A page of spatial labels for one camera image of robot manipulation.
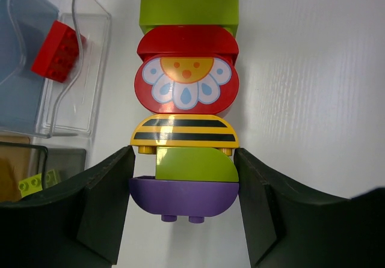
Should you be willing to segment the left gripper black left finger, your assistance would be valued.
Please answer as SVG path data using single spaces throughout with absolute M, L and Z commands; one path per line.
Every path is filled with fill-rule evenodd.
M 135 153 L 1 204 L 2 267 L 111 267 L 118 262 Z

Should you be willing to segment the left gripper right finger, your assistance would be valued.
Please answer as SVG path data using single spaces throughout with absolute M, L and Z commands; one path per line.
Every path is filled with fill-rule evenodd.
M 384 189 L 351 199 L 234 154 L 251 267 L 383 267 Z

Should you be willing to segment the red lego piece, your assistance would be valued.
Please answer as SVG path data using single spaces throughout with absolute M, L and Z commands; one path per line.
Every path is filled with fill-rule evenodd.
M 31 71 L 55 82 L 65 82 L 79 56 L 76 32 L 63 22 L 55 20 L 46 36 Z

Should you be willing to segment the multicolour lego stack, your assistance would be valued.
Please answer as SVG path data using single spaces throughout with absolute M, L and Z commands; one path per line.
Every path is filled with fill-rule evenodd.
M 186 216 L 200 224 L 226 211 L 239 190 L 234 128 L 222 118 L 239 90 L 234 36 L 217 25 L 158 26 L 137 48 L 134 89 L 151 112 L 131 136 L 156 157 L 153 176 L 132 178 L 131 195 L 164 222 Z

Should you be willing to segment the green rectangular lego brick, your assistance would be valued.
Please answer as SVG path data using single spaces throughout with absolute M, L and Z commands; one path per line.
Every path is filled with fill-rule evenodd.
M 239 0 L 141 0 L 142 32 L 165 25 L 218 25 L 235 36 Z

